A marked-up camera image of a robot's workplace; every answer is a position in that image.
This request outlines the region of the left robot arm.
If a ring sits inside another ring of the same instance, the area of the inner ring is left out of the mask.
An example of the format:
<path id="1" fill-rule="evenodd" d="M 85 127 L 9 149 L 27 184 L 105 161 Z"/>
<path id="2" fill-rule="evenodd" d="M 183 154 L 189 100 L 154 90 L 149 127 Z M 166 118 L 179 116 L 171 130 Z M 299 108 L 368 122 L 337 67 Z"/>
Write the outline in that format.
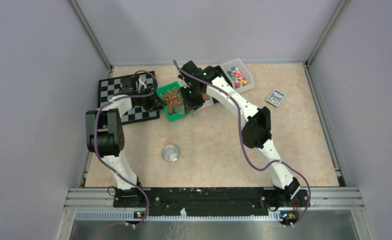
<path id="1" fill-rule="evenodd" d="M 133 207 L 144 201 L 141 183 L 126 158 L 124 124 L 155 120 L 165 105 L 156 95 L 158 83 L 153 71 L 99 81 L 96 110 L 85 114 L 86 145 L 107 167 L 120 191 L 127 191 L 125 200 Z"/>

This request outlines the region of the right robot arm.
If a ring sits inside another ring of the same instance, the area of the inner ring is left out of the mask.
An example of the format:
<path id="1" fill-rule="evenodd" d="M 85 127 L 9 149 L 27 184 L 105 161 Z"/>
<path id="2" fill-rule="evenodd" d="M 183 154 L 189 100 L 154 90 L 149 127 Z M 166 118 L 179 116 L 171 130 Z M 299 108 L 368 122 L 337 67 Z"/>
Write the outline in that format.
<path id="1" fill-rule="evenodd" d="M 177 70 L 190 87 L 190 98 L 197 99 L 197 94 L 205 93 L 237 117 L 239 141 L 246 162 L 259 172 L 271 170 L 273 187 L 281 205 L 290 206 L 295 202 L 301 185 L 294 176 L 296 171 L 282 160 L 275 147 L 270 110 L 246 100 L 215 67 L 209 65 L 201 69 L 193 61 L 189 61 L 182 67 L 177 67 Z M 255 166 L 249 159 L 246 148 L 257 151 L 266 166 Z"/>

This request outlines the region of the green candy bin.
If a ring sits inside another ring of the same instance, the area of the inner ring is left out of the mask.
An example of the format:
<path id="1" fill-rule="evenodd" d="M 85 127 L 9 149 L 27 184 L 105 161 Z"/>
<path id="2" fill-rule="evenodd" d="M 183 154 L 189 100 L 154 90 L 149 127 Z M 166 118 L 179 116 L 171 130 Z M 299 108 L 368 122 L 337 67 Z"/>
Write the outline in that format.
<path id="1" fill-rule="evenodd" d="M 172 83 L 160 86 L 156 93 L 157 95 L 165 102 L 165 106 L 163 107 L 166 117 L 170 122 L 175 121 L 177 119 L 183 118 L 185 115 L 178 114 L 172 108 L 173 102 L 178 102 L 183 100 L 180 93 L 180 84 L 177 81 Z"/>

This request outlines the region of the clear plastic scoop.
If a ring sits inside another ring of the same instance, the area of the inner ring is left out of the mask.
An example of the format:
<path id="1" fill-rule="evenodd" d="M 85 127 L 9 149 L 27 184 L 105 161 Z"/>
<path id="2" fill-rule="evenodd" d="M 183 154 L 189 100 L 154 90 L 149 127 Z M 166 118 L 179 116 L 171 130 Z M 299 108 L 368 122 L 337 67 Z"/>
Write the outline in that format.
<path id="1" fill-rule="evenodd" d="M 191 117 L 197 117 L 199 114 L 198 112 L 191 108 L 185 100 L 179 100 L 177 102 L 173 102 L 172 108 L 175 110 L 176 113 L 181 114 L 181 115 L 190 115 Z"/>

